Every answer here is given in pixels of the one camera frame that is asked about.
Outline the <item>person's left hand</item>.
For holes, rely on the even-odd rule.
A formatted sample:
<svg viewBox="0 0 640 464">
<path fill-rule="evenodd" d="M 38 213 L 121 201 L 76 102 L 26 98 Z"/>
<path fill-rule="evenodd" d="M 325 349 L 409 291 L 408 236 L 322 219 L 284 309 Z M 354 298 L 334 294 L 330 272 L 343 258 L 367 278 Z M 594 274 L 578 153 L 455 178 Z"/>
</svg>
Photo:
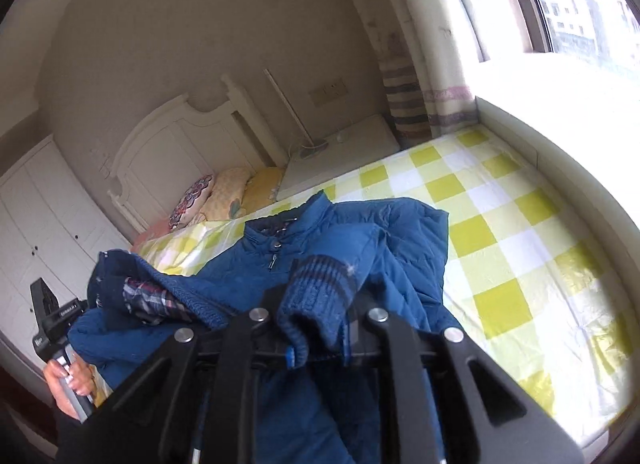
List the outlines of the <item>person's left hand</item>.
<svg viewBox="0 0 640 464">
<path fill-rule="evenodd" d="M 89 397 L 96 392 L 96 382 L 88 363 L 76 356 L 70 367 L 65 369 L 58 360 L 51 359 L 44 367 L 43 375 L 58 409 L 70 418 L 79 420 L 65 387 L 81 397 Z"/>
</svg>

